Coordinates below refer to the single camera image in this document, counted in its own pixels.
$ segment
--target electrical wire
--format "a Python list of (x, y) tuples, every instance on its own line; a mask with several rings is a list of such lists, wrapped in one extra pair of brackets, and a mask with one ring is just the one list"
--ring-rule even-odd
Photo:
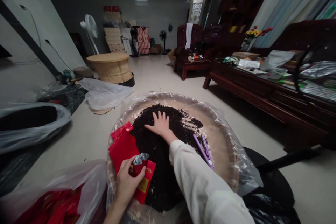
[(9, 60), (9, 59), (0, 59), (2, 61), (7, 61), (7, 62), (10, 62), (10, 63), (15, 63), (15, 64), (19, 64), (19, 63), (32, 63), (32, 62), (37, 62), (39, 61), (39, 58), (37, 59), (34, 59), (32, 61), (12, 61), (12, 60)]
[[(61, 58), (61, 56), (58, 54), (58, 52), (56, 51), (56, 49), (53, 47), (53, 45), (52, 44), (50, 44), (50, 42), (49, 41), (46, 41), (47, 42), (47, 44), (48, 45), (50, 45), (53, 49), (54, 49), (54, 51), (56, 52), (56, 54), (57, 54), (57, 56), (61, 59), (61, 61), (64, 63), (64, 65), (66, 65), (66, 67), (67, 68), (69, 68), (73, 73), (75, 73), (65, 62), (64, 62), (64, 60)], [(81, 74), (79, 74), (79, 73), (77, 73), (76, 72), (76, 74), (77, 75), (79, 75), (79, 76), (82, 76), (83, 78), (86, 78), (85, 76), (83, 76), (83, 75), (81, 75)]]
[(21, 7), (22, 9), (24, 9), (24, 10), (29, 11), (29, 13), (30, 13), (30, 15), (31, 15), (31, 18), (33, 19), (33, 22), (34, 22), (34, 25), (35, 25), (36, 33), (37, 33), (37, 36), (38, 36), (38, 42), (39, 42), (39, 44), (40, 44), (40, 48), (42, 48), (42, 47), (41, 47), (42, 45), (41, 45), (40, 34), (39, 34), (39, 31), (37, 30), (37, 25), (36, 25), (36, 23), (35, 23), (35, 19), (34, 19), (34, 17), (33, 17), (33, 14), (30, 12), (30, 10), (29, 10), (27, 7), (24, 7), (23, 5), (20, 5), (20, 7)]

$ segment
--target round bamboo tray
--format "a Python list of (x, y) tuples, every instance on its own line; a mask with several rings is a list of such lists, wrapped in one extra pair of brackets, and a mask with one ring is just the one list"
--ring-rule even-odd
[[(214, 110), (196, 99), (174, 93), (160, 93), (148, 96), (122, 112), (112, 132), (128, 121), (133, 123), (143, 109), (158, 103), (175, 109), (183, 109), (187, 111), (190, 116), (195, 117), (203, 123), (203, 129), (207, 135), (207, 141), (214, 163), (214, 171), (236, 192), (239, 181), (239, 160), (235, 140), (230, 127), (218, 117)], [(111, 136), (108, 142), (108, 147), (110, 147), (113, 143)], [(112, 185), (112, 194), (115, 195), (117, 176), (109, 154), (107, 154), (107, 173)], [(176, 220), (183, 207), (184, 205), (181, 206), (181, 204), (178, 204), (172, 210), (160, 214), (152, 207), (141, 205), (137, 200), (133, 199), (129, 204), (127, 213), (138, 223), (163, 223), (164, 219), (162, 218), (169, 218), (169, 222), (173, 219)]]
[(92, 55), (86, 59), (94, 65), (101, 81), (118, 84), (133, 77), (128, 64), (129, 58), (128, 54), (109, 53)]

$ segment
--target person's left hand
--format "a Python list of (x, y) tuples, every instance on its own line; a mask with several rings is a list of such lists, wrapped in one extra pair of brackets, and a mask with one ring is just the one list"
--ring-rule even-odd
[(127, 207), (139, 183), (145, 176), (146, 166), (142, 168), (140, 174), (136, 177), (132, 177), (128, 173), (128, 170), (130, 169), (134, 159), (135, 156), (124, 160), (121, 163), (120, 170), (117, 174), (116, 201), (118, 201), (119, 204), (122, 204), (124, 207)]

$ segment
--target purple clip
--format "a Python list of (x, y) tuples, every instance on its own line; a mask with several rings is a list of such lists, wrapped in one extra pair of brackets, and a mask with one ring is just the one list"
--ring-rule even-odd
[(202, 135), (201, 137), (202, 137), (202, 141), (203, 141), (203, 144), (204, 144), (204, 147), (205, 147), (206, 155), (208, 156), (208, 165), (213, 170), (214, 169), (214, 164), (213, 164), (212, 159), (211, 159), (211, 155), (210, 155), (210, 151), (209, 151), (209, 148), (208, 148), (208, 144), (207, 144), (207, 142), (205, 140), (204, 135)]
[(201, 151), (201, 154), (202, 154), (204, 160), (205, 160), (206, 163), (211, 167), (210, 163), (212, 164), (212, 161), (209, 162), (209, 158), (208, 158), (208, 156), (205, 154), (205, 152), (204, 152), (204, 150), (203, 150), (203, 148), (202, 148), (202, 145), (199, 143), (199, 140), (198, 140), (197, 136), (194, 134), (193, 137), (194, 137), (194, 139), (195, 139), (195, 142), (196, 142), (197, 145), (198, 145), (199, 150)]

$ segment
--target white sleeve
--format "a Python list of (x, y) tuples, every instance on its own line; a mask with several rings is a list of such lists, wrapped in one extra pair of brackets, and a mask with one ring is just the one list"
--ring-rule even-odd
[(242, 198), (191, 146), (180, 140), (173, 141), (169, 160), (194, 224), (254, 224)]

